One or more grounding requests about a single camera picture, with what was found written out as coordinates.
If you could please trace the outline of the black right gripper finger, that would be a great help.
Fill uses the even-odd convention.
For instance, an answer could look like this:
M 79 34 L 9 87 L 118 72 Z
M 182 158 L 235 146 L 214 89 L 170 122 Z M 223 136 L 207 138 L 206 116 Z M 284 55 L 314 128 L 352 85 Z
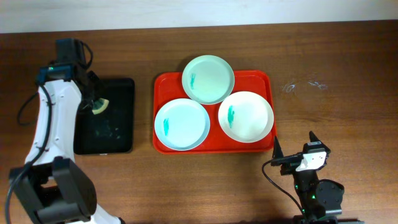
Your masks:
M 315 135 L 315 133 L 313 131 L 309 132 L 309 138 L 310 138 L 310 142 L 311 143 L 317 143 L 317 144 L 321 144 L 321 140 L 318 139 L 318 137 Z
M 279 144 L 277 136 L 274 137 L 274 148 L 272 152 L 272 159 L 280 159 L 283 158 L 282 148 Z

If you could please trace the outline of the white plate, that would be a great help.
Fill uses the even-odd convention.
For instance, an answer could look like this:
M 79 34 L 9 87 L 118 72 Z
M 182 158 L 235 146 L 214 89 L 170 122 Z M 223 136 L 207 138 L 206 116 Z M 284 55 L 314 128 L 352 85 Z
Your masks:
M 274 125 L 271 104 L 261 95 L 239 91 L 229 95 L 220 104 L 218 122 L 231 139 L 253 143 L 264 139 Z

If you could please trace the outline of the green yellow sponge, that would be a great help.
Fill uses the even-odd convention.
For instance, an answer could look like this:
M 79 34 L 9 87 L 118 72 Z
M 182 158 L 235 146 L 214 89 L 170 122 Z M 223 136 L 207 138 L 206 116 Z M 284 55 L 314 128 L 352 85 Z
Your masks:
M 109 105 L 109 100 L 98 98 L 92 104 L 91 111 L 94 115 L 102 113 Z

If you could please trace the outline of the light blue plate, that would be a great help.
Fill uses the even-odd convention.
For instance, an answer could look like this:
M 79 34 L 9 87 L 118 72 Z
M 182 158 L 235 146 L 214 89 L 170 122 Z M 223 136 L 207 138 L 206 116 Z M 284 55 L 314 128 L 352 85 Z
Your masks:
M 179 98 L 163 105 L 154 120 L 157 139 L 174 151 L 199 146 L 210 132 L 210 116 L 196 101 Z

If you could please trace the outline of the light green plate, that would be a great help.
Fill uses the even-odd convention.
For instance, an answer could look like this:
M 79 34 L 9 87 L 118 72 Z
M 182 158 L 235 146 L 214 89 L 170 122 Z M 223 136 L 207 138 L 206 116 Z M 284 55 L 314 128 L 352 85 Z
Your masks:
M 204 105 L 222 102 L 234 88 L 234 71 L 215 55 L 194 58 L 183 70 L 182 86 L 189 98 Z

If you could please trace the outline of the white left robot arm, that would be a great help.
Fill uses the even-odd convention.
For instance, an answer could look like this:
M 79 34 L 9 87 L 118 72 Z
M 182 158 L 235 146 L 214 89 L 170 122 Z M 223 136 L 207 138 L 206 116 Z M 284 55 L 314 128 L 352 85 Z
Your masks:
M 75 164 L 73 142 L 81 110 L 104 111 L 99 78 L 86 59 L 89 46 L 78 39 L 55 43 L 57 58 L 35 79 L 39 114 L 34 141 L 22 167 L 11 169 L 4 213 L 16 195 L 33 223 L 123 223 L 97 203 L 95 186 Z

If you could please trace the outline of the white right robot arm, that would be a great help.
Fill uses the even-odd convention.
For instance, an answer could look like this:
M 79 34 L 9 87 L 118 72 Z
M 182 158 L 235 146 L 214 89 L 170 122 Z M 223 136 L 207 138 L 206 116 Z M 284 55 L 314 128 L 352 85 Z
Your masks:
M 272 159 L 262 165 L 280 167 L 281 175 L 294 178 L 294 189 L 298 199 L 278 186 L 268 175 L 264 177 L 282 193 L 286 194 L 298 206 L 301 214 L 293 217 L 293 223 L 361 223 L 358 219 L 338 219 L 342 214 L 341 203 L 345 188 L 342 184 L 330 179 L 319 179 L 317 172 L 326 166 L 331 150 L 316 135 L 309 132 L 309 142 L 303 150 L 290 156 L 284 156 L 277 138 L 274 138 Z

